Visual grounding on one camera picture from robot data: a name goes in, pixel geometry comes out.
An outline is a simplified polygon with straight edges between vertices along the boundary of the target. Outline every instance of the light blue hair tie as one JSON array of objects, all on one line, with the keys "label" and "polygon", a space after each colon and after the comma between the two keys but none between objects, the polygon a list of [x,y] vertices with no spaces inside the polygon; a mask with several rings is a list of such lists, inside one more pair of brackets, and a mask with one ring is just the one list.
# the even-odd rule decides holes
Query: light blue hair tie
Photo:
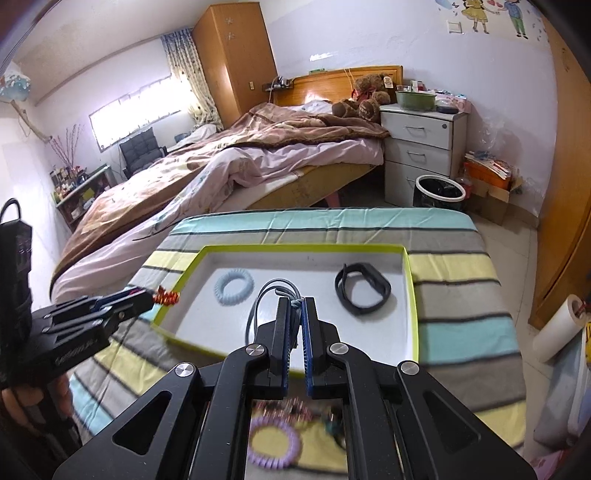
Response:
[{"label": "light blue hair tie", "polygon": [[[238,293],[227,295],[224,293],[224,288],[232,280],[244,280],[244,288]],[[233,270],[227,271],[222,275],[216,282],[213,293],[217,298],[217,301],[224,306],[238,305],[246,300],[255,288],[255,281],[252,276],[244,268],[234,268]]]}]

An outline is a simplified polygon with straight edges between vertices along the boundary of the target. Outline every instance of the drawer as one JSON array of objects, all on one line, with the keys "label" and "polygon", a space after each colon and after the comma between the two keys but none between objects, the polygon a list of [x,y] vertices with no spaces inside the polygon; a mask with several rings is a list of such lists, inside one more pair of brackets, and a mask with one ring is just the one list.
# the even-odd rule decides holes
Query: drawer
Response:
[{"label": "drawer", "polygon": [[382,126],[392,138],[452,149],[453,123],[407,113],[382,112]]},{"label": "drawer", "polygon": [[449,175],[452,166],[450,150],[393,138],[385,140],[385,158],[441,175]]},{"label": "drawer", "polygon": [[421,175],[433,174],[422,168],[402,165],[392,161],[384,162],[386,202],[399,207],[413,206],[414,181]]}]

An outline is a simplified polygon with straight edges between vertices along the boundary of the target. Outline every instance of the white tray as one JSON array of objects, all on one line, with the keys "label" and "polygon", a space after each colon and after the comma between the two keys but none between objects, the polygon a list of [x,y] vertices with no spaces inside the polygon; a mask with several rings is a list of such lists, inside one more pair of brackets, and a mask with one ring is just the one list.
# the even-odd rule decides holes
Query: white tray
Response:
[{"label": "white tray", "polygon": [[[343,264],[368,262],[392,285],[385,305],[369,315],[356,317],[340,303],[335,276]],[[222,306],[213,294],[217,280],[233,268],[247,269],[255,282],[253,293],[241,304]],[[355,346],[372,360],[398,365],[418,361],[418,327],[408,255],[401,245],[214,245],[204,247],[174,287],[180,301],[163,307],[154,319],[164,335],[186,346],[224,357],[244,346],[246,320],[261,287],[273,278],[286,278],[303,297],[314,297],[318,318],[333,323],[341,341]],[[358,277],[350,275],[349,298],[360,306],[381,297]],[[242,280],[225,289],[234,293]],[[278,297],[267,293],[259,304],[259,324],[275,320]],[[250,332],[251,341],[254,334]],[[290,359],[292,371],[303,371],[301,330],[298,347]]]}]

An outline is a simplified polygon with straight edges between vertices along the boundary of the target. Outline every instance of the wooden wardrobe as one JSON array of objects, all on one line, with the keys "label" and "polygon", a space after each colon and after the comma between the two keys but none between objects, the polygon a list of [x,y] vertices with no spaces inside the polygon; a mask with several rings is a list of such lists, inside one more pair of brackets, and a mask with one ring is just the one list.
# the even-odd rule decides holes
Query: wooden wardrobe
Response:
[{"label": "wooden wardrobe", "polygon": [[211,5],[193,29],[205,79],[225,128],[267,102],[277,68],[258,2]]},{"label": "wooden wardrobe", "polygon": [[541,329],[566,297],[591,293],[591,83],[545,22],[554,58],[558,127],[550,185],[538,230],[530,323]]}]

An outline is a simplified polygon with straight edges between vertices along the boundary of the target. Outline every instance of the window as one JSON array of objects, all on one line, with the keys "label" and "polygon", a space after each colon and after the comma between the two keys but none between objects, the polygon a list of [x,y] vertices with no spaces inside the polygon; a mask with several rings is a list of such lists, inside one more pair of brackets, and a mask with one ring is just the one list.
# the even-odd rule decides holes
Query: window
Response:
[{"label": "window", "polygon": [[187,106],[183,86],[172,76],[146,85],[90,115],[90,123],[104,151],[146,125]]}]

